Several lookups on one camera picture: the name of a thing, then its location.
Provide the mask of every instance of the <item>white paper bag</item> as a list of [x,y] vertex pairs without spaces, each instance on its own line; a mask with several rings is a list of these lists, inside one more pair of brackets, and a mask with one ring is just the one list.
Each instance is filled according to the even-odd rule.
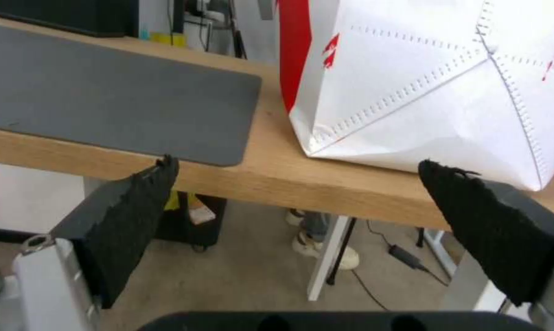
[[283,99],[310,157],[554,175],[554,0],[278,0]]

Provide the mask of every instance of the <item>gray floor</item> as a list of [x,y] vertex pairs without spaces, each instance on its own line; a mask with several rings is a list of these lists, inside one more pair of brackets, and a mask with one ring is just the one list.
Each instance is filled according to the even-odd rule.
[[[350,272],[341,272],[336,286],[326,286],[319,301],[308,302],[305,292],[314,260],[291,250],[296,228],[284,216],[282,208],[231,202],[220,243],[206,253],[153,241],[113,309],[103,312],[103,330],[135,330],[176,311],[381,310]],[[372,222],[372,228],[447,281],[430,250],[415,247],[414,228],[380,222]],[[365,222],[357,223],[351,245],[361,254],[357,273],[387,308],[435,310],[445,287],[386,254],[384,243],[367,231]],[[4,272],[16,252],[16,245],[0,244]]]

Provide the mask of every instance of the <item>white table leg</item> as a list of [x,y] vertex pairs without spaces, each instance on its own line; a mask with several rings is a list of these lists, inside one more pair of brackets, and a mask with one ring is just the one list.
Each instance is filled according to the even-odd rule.
[[324,281],[338,253],[338,247],[340,246],[342,237],[344,237],[348,222],[349,216],[338,216],[334,222],[330,222],[328,225],[328,233],[324,239],[322,251],[320,251],[320,258],[318,258],[316,262],[312,278],[308,285],[309,301],[316,301],[317,297],[320,295]]
[[105,182],[105,180],[100,180],[98,178],[83,177],[83,191],[85,193],[85,197],[91,195],[94,190],[97,190]]
[[452,277],[439,310],[498,312],[504,300],[504,293],[495,287],[473,256],[466,252]]
[[452,277],[455,274],[457,266],[441,243],[441,239],[444,234],[445,231],[428,230],[426,228],[424,229],[424,240],[426,240],[426,243],[433,251],[433,254],[437,257],[441,263],[441,266],[443,266],[443,269],[445,269],[445,272],[449,275],[449,277]]

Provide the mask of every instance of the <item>white sneaker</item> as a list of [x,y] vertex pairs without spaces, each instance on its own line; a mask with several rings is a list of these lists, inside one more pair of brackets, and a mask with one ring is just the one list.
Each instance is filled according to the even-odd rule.
[[304,220],[306,213],[300,209],[289,209],[285,215],[285,221],[292,226],[300,226],[302,220]]
[[[317,241],[311,239],[304,233],[300,231],[298,235],[294,238],[294,241],[291,243],[291,247],[294,251],[302,254],[303,256],[309,256],[318,258],[320,256],[320,250],[322,249],[323,244],[318,243]],[[340,260],[340,270],[352,270],[359,266],[359,253],[351,247],[346,247],[345,253],[342,254],[342,260]]]

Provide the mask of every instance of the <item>power adapter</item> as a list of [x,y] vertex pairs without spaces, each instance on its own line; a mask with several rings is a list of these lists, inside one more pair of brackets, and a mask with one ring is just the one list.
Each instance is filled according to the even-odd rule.
[[415,257],[409,251],[399,247],[398,245],[390,245],[388,253],[410,268],[428,272],[428,269],[422,265],[419,258]]

